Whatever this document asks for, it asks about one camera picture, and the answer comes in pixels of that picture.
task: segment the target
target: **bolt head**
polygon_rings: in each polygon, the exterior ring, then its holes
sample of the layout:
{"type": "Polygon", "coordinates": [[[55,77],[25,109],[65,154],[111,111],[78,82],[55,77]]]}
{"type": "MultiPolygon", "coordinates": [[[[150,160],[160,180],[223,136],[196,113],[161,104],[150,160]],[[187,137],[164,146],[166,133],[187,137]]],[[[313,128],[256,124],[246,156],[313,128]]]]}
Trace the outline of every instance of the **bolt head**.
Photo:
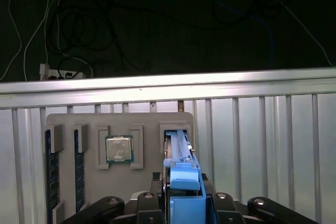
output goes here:
{"type": "Polygon", "coordinates": [[[114,198],[112,198],[112,199],[109,200],[109,204],[110,205],[114,205],[114,204],[117,204],[117,203],[118,203],[118,201],[116,199],[114,199],[114,198]]]}
{"type": "Polygon", "coordinates": [[[220,199],[225,199],[226,198],[226,194],[219,193],[219,194],[217,194],[217,197],[220,198],[220,199]]]}
{"type": "Polygon", "coordinates": [[[262,199],[255,199],[254,203],[256,203],[257,205],[263,206],[265,204],[265,202],[262,199]]]}
{"type": "Polygon", "coordinates": [[[144,197],[145,197],[146,199],[150,199],[150,198],[153,197],[153,194],[151,194],[151,193],[146,193],[146,194],[144,195],[144,197]]]}

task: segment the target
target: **power plug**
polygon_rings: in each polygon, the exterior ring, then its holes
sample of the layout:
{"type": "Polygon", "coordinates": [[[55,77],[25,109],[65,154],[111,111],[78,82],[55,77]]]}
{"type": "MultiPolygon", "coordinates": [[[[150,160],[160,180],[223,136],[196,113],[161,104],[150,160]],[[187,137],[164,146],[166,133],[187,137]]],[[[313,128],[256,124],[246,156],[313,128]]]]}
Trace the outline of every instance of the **power plug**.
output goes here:
{"type": "Polygon", "coordinates": [[[59,79],[84,79],[86,76],[82,72],[59,70],[61,76],[59,75],[57,69],[50,69],[49,65],[40,64],[40,80],[59,80],[59,79]]]}

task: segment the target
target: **white metal panel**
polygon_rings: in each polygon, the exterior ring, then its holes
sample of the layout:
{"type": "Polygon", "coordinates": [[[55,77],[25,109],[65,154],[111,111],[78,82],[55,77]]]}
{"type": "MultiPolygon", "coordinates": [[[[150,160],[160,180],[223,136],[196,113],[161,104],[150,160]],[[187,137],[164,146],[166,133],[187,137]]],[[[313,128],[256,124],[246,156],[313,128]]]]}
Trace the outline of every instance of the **white metal panel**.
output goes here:
{"type": "Polygon", "coordinates": [[[170,102],[157,102],[156,103],[157,112],[177,112],[177,101],[170,102]]]}
{"type": "Polygon", "coordinates": [[[267,197],[278,201],[278,148],[276,139],[276,100],[278,97],[265,98],[265,129],[266,137],[266,164],[267,164],[267,197]]]}
{"type": "Polygon", "coordinates": [[[318,97],[322,223],[335,222],[336,94],[318,97]]]}
{"type": "Polygon", "coordinates": [[[0,110],[0,132],[0,223],[15,224],[19,222],[23,211],[21,209],[19,215],[18,207],[23,206],[18,205],[22,195],[17,191],[15,168],[18,165],[14,160],[11,110],[0,110]]]}
{"type": "Polygon", "coordinates": [[[114,112],[113,104],[102,104],[100,107],[101,107],[101,113],[113,113],[114,112]]]}
{"type": "Polygon", "coordinates": [[[122,113],[122,104],[114,104],[113,105],[113,111],[114,113],[122,113]]]}
{"type": "Polygon", "coordinates": [[[196,101],[196,151],[202,172],[214,181],[211,100],[196,101]]]}
{"type": "Polygon", "coordinates": [[[149,112],[150,111],[150,104],[149,102],[141,102],[141,103],[129,103],[128,109],[130,113],[137,113],[137,112],[149,112]]]}
{"type": "Polygon", "coordinates": [[[184,101],[184,112],[194,114],[195,101],[184,101]]]}
{"type": "Polygon", "coordinates": [[[94,105],[86,105],[86,106],[73,106],[74,107],[74,113],[95,113],[97,110],[97,113],[100,113],[100,105],[97,106],[94,105]]]}
{"type": "Polygon", "coordinates": [[[256,196],[267,197],[264,123],[265,105],[260,98],[239,99],[242,201],[256,196]]]}
{"type": "Polygon", "coordinates": [[[271,167],[268,170],[269,197],[282,205],[293,209],[294,192],[291,97],[286,98],[285,96],[282,96],[267,98],[266,101],[269,101],[270,99],[274,100],[272,103],[274,106],[274,118],[267,118],[267,122],[274,121],[275,136],[272,137],[275,138],[267,138],[267,163],[268,168],[271,167]]]}
{"type": "Polygon", "coordinates": [[[312,96],[292,97],[295,210],[315,219],[312,96]]]}
{"type": "Polygon", "coordinates": [[[212,101],[213,138],[214,138],[214,184],[218,191],[230,194],[241,200],[240,162],[235,164],[236,152],[234,132],[233,99],[217,99],[212,101]]]}
{"type": "Polygon", "coordinates": [[[23,206],[25,223],[45,223],[45,187],[43,168],[43,143],[41,120],[45,120],[44,109],[19,109],[18,145],[19,166],[22,176],[23,206]]]}
{"type": "Polygon", "coordinates": [[[48,107],[46,108],[46,116],[50,114],[64,114],[68,113],[68,107],[48,107]]]}

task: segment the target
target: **cpu processor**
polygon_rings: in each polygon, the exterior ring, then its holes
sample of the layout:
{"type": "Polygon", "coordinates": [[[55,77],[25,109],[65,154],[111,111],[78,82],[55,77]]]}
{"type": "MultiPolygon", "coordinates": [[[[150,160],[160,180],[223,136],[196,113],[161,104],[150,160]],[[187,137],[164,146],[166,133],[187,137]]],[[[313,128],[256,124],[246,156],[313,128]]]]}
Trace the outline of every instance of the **cpu processor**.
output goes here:
{"type": "Polygon", "coordinates": [[[133,161],[132,136],[107,136],[107,163],[130,163],[133,161]]]}

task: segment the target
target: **blue cable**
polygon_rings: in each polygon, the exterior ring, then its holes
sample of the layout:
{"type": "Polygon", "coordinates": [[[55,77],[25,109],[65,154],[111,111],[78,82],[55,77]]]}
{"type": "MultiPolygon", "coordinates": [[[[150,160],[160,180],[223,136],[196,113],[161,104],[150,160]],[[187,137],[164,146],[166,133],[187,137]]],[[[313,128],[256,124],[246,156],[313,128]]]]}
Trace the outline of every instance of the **blue cable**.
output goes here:
{"type": "Polygon", "coordinates": [[[246,15],[244,12],[240,11],[240,10],[237,10],[233,7],[230,7],[224,3],[222,3],[221,1],[219,0],[215,0],[216,3],[218,5],[220,5],[221,7],[229,10],[230,12],[233,12],[237,15],[240,15],[240,16],[248,16],[250,17],[251,19],[254,19],[255,21],[261,23],[268,31],[268,34],[269,34],[269,39],[270,39],[270,44],[271,44],[271,49],[270,49],[270,56],[269,56],[269,67],[272,68],[273,67],[273,64],[274,64],[274,35],[273,35],[273,32],[271,30],[271,28],[266,24],[266,22],[262,19],[262,18],[259,18],[257,16],[254,16],[254,15],[246,15]]]}

